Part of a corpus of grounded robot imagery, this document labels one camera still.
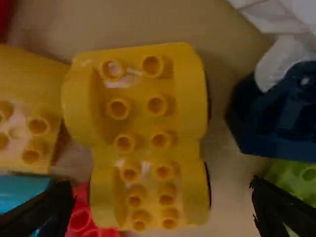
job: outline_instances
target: toy building block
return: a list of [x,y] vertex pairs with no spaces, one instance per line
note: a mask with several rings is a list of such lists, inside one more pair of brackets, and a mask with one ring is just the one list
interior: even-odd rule
[[73,189],[76,204],[69,220],[66,237],[120,237],[116,229],[98,228],[91,217],[88,204],[89,183],[80,184]]
[[264,178],[316,208],[316,165],[276,160]]
[[226,120],[245,154],[316,163],[316,61],[292,66],[266,93],[254,74],[234,91]]
[[64,237],[75,199],[69,181],[0,176],[1,237]]
[[0,167],[46,174],[62,120],[60,90],[69,67],[0,46]]
[[199,152],[207,89],[201,59],[188,44],[79,55],[62,103],[71,135],[92,148],[89,203],[99,227],[174,230],[207,221]]

